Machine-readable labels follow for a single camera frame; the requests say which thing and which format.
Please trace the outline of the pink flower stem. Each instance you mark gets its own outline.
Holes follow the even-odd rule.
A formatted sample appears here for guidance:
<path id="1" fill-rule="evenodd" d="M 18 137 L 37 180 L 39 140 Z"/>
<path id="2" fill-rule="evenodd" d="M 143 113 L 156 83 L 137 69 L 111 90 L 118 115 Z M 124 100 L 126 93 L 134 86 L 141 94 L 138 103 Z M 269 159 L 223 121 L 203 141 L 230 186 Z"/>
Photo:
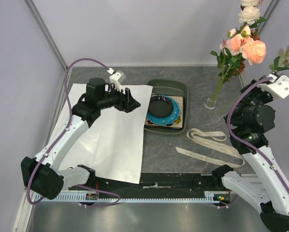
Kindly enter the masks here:
<path id="1" fill-rule="evenodd" d="M 241 54 L 243 59 L 248 60 L 250 65 L 262 63 L 266 56 L 266 45 L 264 42 L 250 37 L 245 38 L 241 34 L 228 39 L 226 44 L 233 56 Z"/>
<path id="2" fill-rule="evenodd" d="M 217 95 L 222 86 L 230 81 L 232 77 L 239 76 L 238 71 L 241 65 L 241 54 L 233 56 L 226 47 L 227 40 L 233 38 L 237 34 L 241 34 L 238 29 L 229 30 L 228 38 L 223 40 L 219 47 L 220 53 L 218 54 L 216 51 L 210 52 L 211 55 L 217 58 L 217 67 L 219 68 L 217 87 L 211 99 L 217 100 Z"/>

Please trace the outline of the white wrapping paper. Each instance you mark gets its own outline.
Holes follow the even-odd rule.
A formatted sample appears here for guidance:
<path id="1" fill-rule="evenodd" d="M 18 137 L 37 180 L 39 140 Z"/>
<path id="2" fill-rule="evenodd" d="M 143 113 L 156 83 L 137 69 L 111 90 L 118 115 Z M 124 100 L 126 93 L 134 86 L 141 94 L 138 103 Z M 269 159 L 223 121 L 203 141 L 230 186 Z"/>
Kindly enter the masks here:
<path id="1" fill-rule="evenodd" d="M 138 184 L 143 160 L 144 124 L 152 87 L 129 86 L 141 106 L 130 113 L 108 108 L 76 141 L 59 169 L 83 164 L 96 176 Z"/>

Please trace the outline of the orange flower stem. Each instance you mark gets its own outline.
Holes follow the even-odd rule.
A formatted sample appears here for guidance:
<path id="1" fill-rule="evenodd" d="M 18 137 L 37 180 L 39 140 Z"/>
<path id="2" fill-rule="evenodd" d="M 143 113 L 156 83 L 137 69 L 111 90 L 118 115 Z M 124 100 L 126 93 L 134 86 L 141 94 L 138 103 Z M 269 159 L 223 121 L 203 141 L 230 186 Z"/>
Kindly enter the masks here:
<path id="1" fill-rule="evenodd" d="M 243 37 L 245 37 L 245 38 L 250 37 L 250 38 L 252 38 L 252 39 L 254 39 L 254 40 L 260 40 L 260 37 L 259 37 L 259 35 L 257 34 L 257 32 L 258 32 L 257 29 L 256 29 L 256 30 L 250 30 L 250 28 L 249 28 L 248 26 L 246 26 L 246 27 L 243 29 L 241 35 L 242 35 Z M 240 62 L 241 62 L 241 65 L 240 65 L 239 71 L 238 71 L 238 74 L 239 74 L 239 75 L 241 75 L 242 72 L 244 71 L 244 69 L 245 69 L 245 67 L 246 67 L 246 63 L 248 63 L 248 60 L 243 59 L 243 57 L 242 57 Z"/>

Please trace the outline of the cream ribbon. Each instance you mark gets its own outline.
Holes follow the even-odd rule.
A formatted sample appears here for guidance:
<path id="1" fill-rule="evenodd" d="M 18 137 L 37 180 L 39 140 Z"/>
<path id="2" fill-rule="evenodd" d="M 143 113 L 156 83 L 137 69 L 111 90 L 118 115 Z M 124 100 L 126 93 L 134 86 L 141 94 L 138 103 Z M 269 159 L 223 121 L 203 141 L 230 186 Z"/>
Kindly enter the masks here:
<path id="1" fill-rule="evenodd" d="M 226 162 L 220 159 L 211 158 L 180 147 L 176 147 L 175 148 L 176 151 L 180 154 L 218 166 L 228 165 L 231 168 L 240 168 L 243 165 L 245 165 L 244 158 L 238 153 L 238 151 L 234 147 L 222 143 L 227 140 L 226 134 L 222 131 L 204 132 L 197 128 L 191 128 L 190 130 L 187 131 L 186 136 L 188 139 L 190 139 L 191 141 L 193 141 L 198 145 L 220 152 L 224 155 L 238 158 L 242 161 L 242 164 Z"/>

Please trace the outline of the white flower stem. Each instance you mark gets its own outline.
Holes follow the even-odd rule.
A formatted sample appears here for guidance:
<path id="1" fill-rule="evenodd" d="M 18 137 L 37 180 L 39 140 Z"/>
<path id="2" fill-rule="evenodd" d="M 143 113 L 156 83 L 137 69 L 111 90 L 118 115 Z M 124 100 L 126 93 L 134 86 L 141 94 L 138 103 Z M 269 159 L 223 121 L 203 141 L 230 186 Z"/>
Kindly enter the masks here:
<path id="1" fill-rule="evenodd" d="M 261 16 L 259 6 L 262 0 L 241 0 L 240 13 L 238 14 L 239 22 L 244 23 L 251 28 L 256 28 L 258 24 L 266 22 L 267 19 Z"/>

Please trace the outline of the pink flower stems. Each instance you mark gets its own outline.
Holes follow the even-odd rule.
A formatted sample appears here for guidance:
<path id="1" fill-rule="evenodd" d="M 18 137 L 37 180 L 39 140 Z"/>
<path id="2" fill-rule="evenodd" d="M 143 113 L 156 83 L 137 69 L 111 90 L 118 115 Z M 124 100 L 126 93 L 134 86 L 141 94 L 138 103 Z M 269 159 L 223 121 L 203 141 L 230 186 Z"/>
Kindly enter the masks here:
<path id="1" fill-rule="evenodd" d="M 274 63 L 269 67 L 272 72 L 276 73 L 289 70 L 289 48 L 286 51 L 281 50 L 279 55 L 274 59 Z"/>

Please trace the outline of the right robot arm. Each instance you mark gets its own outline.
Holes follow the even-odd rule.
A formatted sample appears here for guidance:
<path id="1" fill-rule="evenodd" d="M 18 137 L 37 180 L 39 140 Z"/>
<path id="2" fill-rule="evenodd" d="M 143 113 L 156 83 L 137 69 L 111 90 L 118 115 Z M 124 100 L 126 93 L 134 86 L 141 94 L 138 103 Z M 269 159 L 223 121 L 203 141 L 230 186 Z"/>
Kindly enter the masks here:
<path id="1" fill-rule="evenodd" d="M 275 127 L 275 110 L 268 105 L 289 95 L 289 78 L 271 73 L 252 80 L 224 117 L 232 146 L 255 171 L 265 190 L 245 181 L 230 165 L 212 171 L 216 190 L 234 191 L 260 215 L 271 232 L 289 232 L 289 181 L 274 158 L 265 133 Z"/>

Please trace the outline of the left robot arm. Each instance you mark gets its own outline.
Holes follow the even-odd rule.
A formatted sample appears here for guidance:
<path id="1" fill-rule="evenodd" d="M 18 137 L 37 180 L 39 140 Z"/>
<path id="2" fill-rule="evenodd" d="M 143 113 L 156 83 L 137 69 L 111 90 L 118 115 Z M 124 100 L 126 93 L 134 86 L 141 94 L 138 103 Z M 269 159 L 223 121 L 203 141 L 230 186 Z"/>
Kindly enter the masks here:
<path id="1" fill-rule="evenodd" d="M 37 204 L 30 192 L 38 193 L 41 198 L 52 200 L 63 189 L 80 185 L 91 190 L 96 185 L 95 171 L 84 165 L 59 170 L 63 159 L 75 142 L 101 116 L 103 109 L 114 107 L 130 113 L 141 105 L 133 98 L 129 88 L 116 89 L 102 78 L 92 78 L 86 85 L 86 91 L 77 104 L 70 107 L 70 116 L 59 133 L 33 158 L 25 157 L 21 162 L 24 184 L 27 188 L 27 200 Z"/>

